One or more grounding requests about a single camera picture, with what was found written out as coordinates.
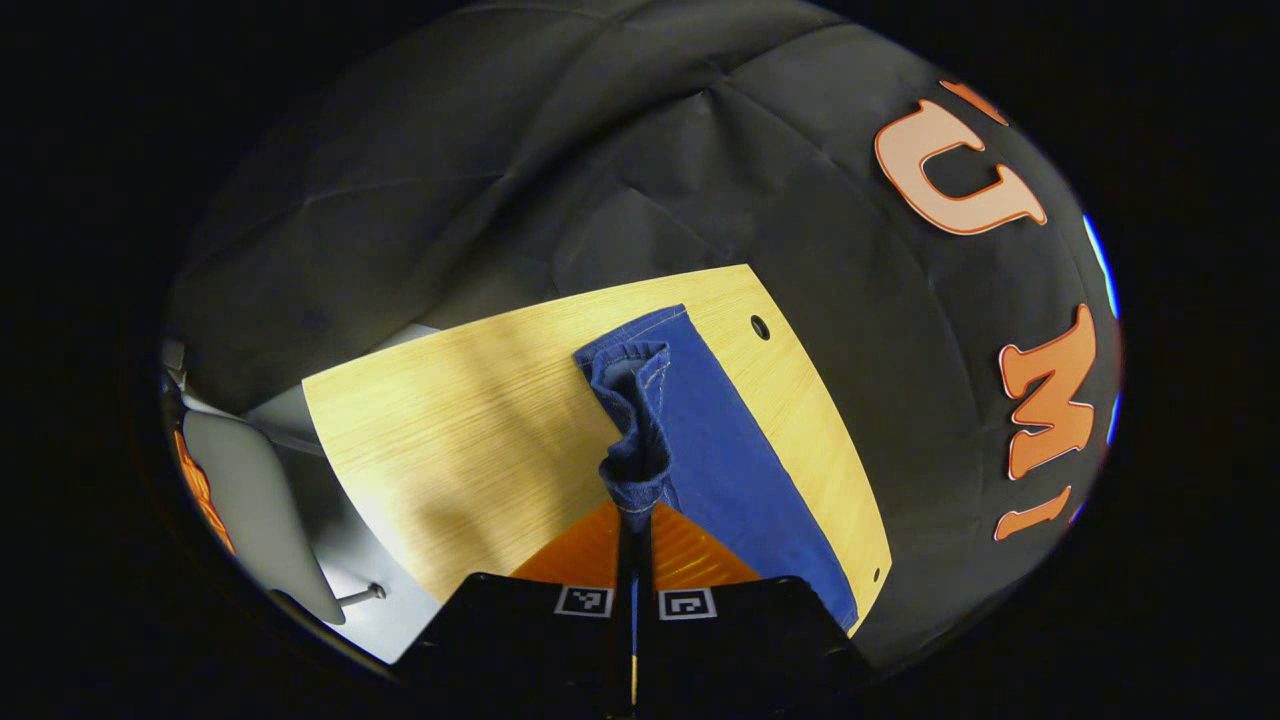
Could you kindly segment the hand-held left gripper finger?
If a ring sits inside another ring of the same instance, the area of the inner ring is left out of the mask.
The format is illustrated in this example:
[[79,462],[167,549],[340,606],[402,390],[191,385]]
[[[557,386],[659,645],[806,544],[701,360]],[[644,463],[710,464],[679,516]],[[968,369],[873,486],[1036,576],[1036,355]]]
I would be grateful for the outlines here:
[[517,573],[466,577],[399,660],[435,714],[630,714],[635,536],[604,503]]
[[800,577],[660,588],[658,519],[636,534],[640,714],[841,714],[869,664]]

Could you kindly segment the blue denim jeans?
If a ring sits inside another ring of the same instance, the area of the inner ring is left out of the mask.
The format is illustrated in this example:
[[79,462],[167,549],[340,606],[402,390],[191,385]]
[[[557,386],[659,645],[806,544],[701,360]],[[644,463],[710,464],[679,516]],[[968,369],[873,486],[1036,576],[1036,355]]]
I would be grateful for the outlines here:
[[626,322],[572,359],[620,432],[599,473],[630,525],[668,506],[760,575],[800,577],[852,629],[858,602],[831,543],[685,306]]

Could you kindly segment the white chair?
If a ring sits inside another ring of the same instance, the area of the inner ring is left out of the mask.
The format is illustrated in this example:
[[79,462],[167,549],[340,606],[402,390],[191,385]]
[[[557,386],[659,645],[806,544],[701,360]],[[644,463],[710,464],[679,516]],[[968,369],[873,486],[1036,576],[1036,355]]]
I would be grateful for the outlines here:
[[241,566],[265,591],[283,593],[323,623],[342,625],[344,610],[384,600],[378,583],[338,596],[308,541],[285,470],[268,437],[228,416],[189,410],[180,428],[212,488]]

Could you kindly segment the black backdrop cloth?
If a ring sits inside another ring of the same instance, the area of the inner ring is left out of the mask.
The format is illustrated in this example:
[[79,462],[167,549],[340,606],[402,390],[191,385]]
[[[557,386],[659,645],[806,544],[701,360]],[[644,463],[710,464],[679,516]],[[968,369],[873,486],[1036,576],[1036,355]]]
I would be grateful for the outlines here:
[[749,264],[858,445],[893,569],[856,634],[915,659],[1066,532],[996,541],[1108,447],[1120,337],[1076,192],[951,72],[804,0],[477,0],[300,96],[214,195],[170,337],[256,413],[444,329]]

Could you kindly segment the orange object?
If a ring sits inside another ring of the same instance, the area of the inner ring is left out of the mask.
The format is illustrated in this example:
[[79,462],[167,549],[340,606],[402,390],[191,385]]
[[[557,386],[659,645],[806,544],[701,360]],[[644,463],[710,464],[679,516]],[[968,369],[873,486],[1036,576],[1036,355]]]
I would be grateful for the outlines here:
[[196,506],[198,507],[210,530],[224,546],[225,551],[229,555],[236,556],[236,547],[230,539],[227,525],[219,516],[218,510],[212,503],[212,488],[207,474],[189,454],[182,430],[174,429],[172,432],[172,439],[178,457],[178,466],[186,479],[188,492],[196,502]]

